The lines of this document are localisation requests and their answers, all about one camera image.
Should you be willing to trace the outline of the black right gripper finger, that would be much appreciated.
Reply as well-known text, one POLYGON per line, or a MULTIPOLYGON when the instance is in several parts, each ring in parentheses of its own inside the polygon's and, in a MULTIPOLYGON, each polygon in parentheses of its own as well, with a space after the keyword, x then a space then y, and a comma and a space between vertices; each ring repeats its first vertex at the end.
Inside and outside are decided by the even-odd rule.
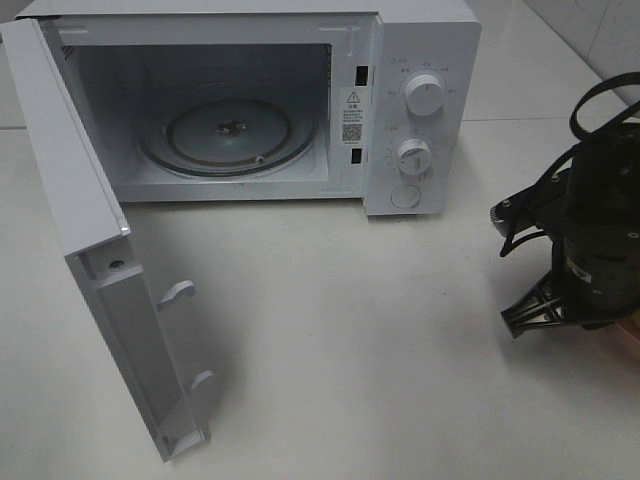
POLYGON ((501 317, 511 337, 517 339, 528 331, 562 326, 561 301, 552 278, 542 277, 522 298, 503 310, 501 317))

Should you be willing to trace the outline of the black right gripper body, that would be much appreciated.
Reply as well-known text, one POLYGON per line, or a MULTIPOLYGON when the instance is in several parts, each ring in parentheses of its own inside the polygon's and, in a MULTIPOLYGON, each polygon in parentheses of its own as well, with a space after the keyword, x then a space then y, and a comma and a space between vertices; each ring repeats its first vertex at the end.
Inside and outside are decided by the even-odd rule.
POLYGON ((561 324, 601 328, 639 309, 639 237, 577 243, 553 236, 552 284, 561 324))

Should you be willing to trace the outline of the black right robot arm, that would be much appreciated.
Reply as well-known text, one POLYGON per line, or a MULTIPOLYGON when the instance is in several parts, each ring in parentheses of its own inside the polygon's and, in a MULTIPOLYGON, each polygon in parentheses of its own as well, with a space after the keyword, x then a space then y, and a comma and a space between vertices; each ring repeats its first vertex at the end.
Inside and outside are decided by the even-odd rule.
POLYGON ((552 242, 551 269, 501 316, 513 337, 545 328, 595 330, 639 309, 639 126, 611 133, 494 205, 503 236, 533 229, 552 242))

